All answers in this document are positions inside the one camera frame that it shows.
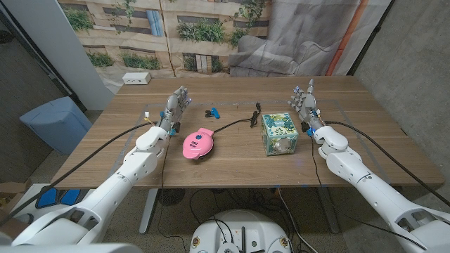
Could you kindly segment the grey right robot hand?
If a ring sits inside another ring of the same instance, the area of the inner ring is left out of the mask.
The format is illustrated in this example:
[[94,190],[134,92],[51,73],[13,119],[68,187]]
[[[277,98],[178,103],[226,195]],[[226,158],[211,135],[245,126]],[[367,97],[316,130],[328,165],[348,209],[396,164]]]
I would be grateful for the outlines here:
[[294,95],[288,101],[288,105],[298,114],[301,123],[307,124],[312,131],[316,131],[324,126],[319,119],[318,108],[314,96],[314,79],[310,79],[306,91],[296,86],[293,89]]

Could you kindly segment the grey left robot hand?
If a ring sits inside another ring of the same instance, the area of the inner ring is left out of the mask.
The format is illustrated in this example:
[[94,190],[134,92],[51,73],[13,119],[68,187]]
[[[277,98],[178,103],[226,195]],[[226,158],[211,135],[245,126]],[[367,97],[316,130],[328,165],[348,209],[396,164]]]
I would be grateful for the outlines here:
[[161,116],[157,126],[170,132],[173,125],[181,121],[182,114],[190,102],[188,89],[185,86],[179,87],[168,97],[163,116]]

